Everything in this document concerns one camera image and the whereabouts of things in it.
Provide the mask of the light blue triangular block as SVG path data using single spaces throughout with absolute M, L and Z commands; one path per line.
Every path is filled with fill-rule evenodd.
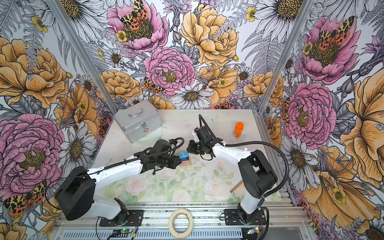
M 189 154 L 185 151 L 182 151 L 179 153 L 179 158 L 180 159 L 189 158 Z

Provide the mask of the long natural wood block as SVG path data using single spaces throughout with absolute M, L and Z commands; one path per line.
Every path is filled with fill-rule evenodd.
M 190 166 L 191 165 L 191 162 L 189 161 L 182 161 L 182 163 L 180 164 L 180 166 Z

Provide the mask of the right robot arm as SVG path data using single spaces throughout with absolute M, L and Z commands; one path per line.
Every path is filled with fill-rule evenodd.
M 194 155 L 210 155 L 239 167 L 246 194 L 238 205 L 238 216 L 243 224 L 250 224 L 261 213 L 267 192 L 277 183 L 278 177 L 269 160 L 261 150 L 253 152 L 246 145 L 264 145 L 277 148 L 262 141 L 227 144 L 214 136 L 207 126 L 194 129 L 194 139 L 189 142 L 187 152 Z

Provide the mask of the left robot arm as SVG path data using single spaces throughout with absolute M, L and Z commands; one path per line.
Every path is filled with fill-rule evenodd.
M 175 169 L 182 163 L 175 152 L 184 142 L 184 138 L 160 139 L 153 147 L 121 162 L 92 169 L 82 166 L 74 168 L 55 192 L 55 199 L 66 220 L 91 216 L 104 218 L 116 226 L 125 225 L 130 219 L 125 204 L 118 198 L 109 200 L 97 196 L 96 192 L 121 179 L 147 171 L 156 173 L 163 168 Z

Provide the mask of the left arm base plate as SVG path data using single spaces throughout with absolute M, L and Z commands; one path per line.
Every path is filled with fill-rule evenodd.
M 112 220 L 101 219 L 100 227 L 139 227 L 142 224 L 143 210 L 122 210 Z

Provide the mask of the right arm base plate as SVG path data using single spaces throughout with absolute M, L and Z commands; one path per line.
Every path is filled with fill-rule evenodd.
M 256 210 L 252 214 L 247 214 L 241 209 L 225 209 L 224 217 L 227 226 L 240 225 L 266 225 L 266 213 L 263 210 Z

